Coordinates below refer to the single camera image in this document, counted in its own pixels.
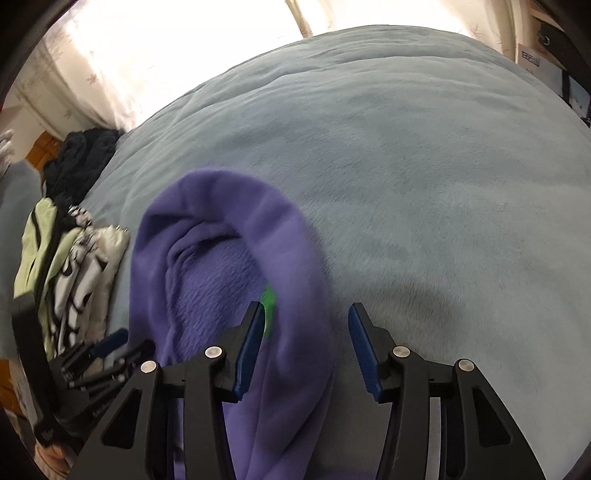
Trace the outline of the person's hand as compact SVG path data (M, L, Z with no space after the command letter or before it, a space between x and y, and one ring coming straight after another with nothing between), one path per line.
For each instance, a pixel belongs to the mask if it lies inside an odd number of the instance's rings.
M47 479L66 479L71 471L67 450L59 444L43 447L36 443L34 461Z

